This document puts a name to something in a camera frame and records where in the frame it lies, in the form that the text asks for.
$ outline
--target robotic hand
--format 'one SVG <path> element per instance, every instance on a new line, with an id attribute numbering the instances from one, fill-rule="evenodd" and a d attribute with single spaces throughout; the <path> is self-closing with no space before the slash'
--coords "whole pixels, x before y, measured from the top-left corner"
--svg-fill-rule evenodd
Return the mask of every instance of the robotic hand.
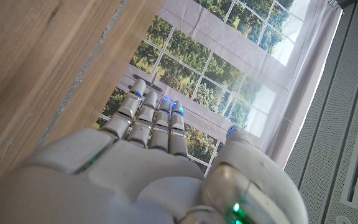
<path id="1" fill-rule="evenodd" d="M 308 223 L 289 176 L 233 126 L 206 178 L 187 158 L 183 109 L 137 80 L 101 131 L 46 146 L 0 181 L 0 223 Z"/>

